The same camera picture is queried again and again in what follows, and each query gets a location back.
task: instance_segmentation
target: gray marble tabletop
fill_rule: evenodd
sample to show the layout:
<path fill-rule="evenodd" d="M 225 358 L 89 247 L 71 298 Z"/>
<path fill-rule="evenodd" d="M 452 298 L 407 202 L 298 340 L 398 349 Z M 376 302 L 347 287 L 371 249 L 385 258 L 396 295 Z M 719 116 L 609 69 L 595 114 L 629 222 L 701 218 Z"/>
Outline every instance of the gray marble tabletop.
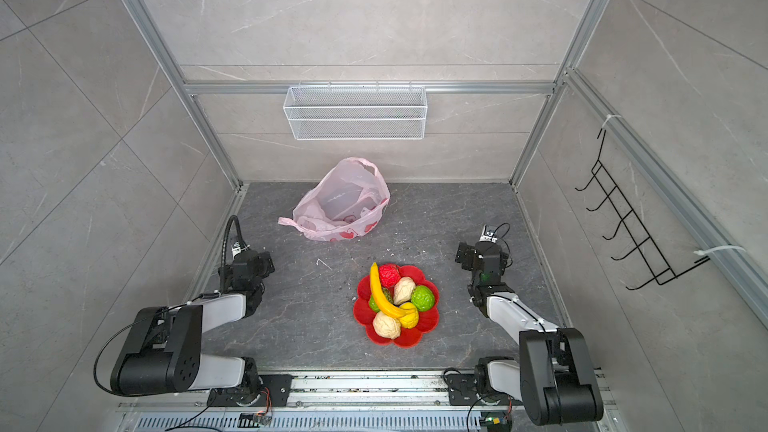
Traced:
<path fill-rule="evenodd" d="M 454 262 L 460 241 L 473 244 L 483 224 L 502 222 L 511 225 L 514 259 L 507 284 L 546 319 L 562 322 L 508 185 L 390 184 L 379 225 L 344 242 L 314 242 L 277 225 L 312 187 L 250 185 L 238 212 L 243 234 L 254 249 L 271 252 L 276 271 L 254 315 L 206 332 L 205 353 L 251 356 L 268 368 L 471 368 L 485 356 L 516 356 L 515 342 L 470 304 L 470 273 Z M 416 265 L 440 291 L 440 323 L 414 348 L 375 345 L 352 316 L 356 286 L 374 261 Z"/>

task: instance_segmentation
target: zip tie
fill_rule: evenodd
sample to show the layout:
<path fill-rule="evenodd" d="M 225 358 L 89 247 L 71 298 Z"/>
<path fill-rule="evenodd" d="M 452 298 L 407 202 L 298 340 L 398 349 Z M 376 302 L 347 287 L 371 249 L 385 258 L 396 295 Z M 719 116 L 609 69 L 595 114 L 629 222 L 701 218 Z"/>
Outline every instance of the zip tie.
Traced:
<path fill-rule="evenodd" d="M 601 129 L 605 129 L 605 124 L 608 123 L 609 120 L 613 119 L 614 117 L 621 117 L 621 116 L 612 116 L 611 114 L 608 114 L 605 116 L 605 121 L 603 122 L 603 125 L 600 126 Z"/>
<path fill-rule="evenodd" d="M 694 254 L 705 256 L 706 254 L 709 254 L 710 252 L 716 252 L 719 250 L 726 250 L 732 248 L 733 250 L 741 250 L 742 252 L 746 252 L 746 249 L 744 247 L 739 247 L 738 245 L 718 245 L 717 247 L 708 248 L 707 250 L 694 250 Z"/>

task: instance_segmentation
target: green fruit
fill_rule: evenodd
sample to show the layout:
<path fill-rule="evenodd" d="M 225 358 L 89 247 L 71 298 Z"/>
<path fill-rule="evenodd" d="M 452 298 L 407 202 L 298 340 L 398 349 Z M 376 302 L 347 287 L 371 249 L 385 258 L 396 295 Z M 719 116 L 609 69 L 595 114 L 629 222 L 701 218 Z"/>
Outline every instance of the green fruit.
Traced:
<path fill-rule="evenodd" d="M 384 292 L 384 297 L 386 297 L 386 300 L 391 304 L 392 303 L 392 294 L 389 293 L 389 290 L 386 287 L 382 287 L 382 292 Z M 371 300 L 368 301 L 368 306 L 371 308 L 374 312 L 380 312 L 379 306 L 376 305 L 376 303 L 373 301 L 373 296 L 371 296 Z"/>
<path fill-rule="evenodd" d="M 419 312 L 427 312 L 430 308 L 435 307 L 435 295 L 426 285 L 419 285 L 413 289 L 411 303 L 416 306 Z"/>

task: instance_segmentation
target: white wire basket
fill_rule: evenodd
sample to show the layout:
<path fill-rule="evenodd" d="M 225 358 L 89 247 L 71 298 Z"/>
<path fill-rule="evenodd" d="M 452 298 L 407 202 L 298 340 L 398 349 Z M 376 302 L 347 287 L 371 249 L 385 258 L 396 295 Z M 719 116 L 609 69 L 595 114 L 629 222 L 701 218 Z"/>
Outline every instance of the white wire basket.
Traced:
<path fill-rule="evenodd" d="M 422 86 L 293 86 L 283 105 L 297 140 L 423 139 Z"/>

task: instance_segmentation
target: fruit bowl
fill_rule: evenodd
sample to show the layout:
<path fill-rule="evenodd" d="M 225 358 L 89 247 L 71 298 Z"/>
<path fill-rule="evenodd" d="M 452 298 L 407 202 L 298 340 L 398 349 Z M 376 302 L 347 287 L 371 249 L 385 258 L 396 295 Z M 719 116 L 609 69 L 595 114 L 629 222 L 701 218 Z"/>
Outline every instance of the fruit bowl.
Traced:
<path fill-rule="evenodd" d="M 401 328 L 400 337 L 396 339 L 381 337 L 373 330 L 373 319 L 376 316 L 376 312 L 372 311 L 368 306 L 368 301 L 371 298 L 371 281 L 370 276 L 366 275 L 362 278 L 357 285 L 357 300 L 355 306 L 352 308 L 352 315 L 355 316 L 355 320 L 366 328 L 366 334 L 371 342 L 378 345 L 395 344 L 402 348 L 411 348 L 418 344 L 422 340 L 424 334 L 435 330 L 438 322 L 440 322 L 440 313 L 437 310 L 437 305 L 440 302 L 440 293 L 435 287 L 435 284 L 431 283 L 424 277 L 424 272 L 418 267 L 413 265 L 403 265 L 399 267 L 401 277 L 410 277 L 416 283 L 416 285 L 425 285 L 435 295 L 435 305 L 427 312 L 418 313 L 418 324 L 414 328 Z"/>

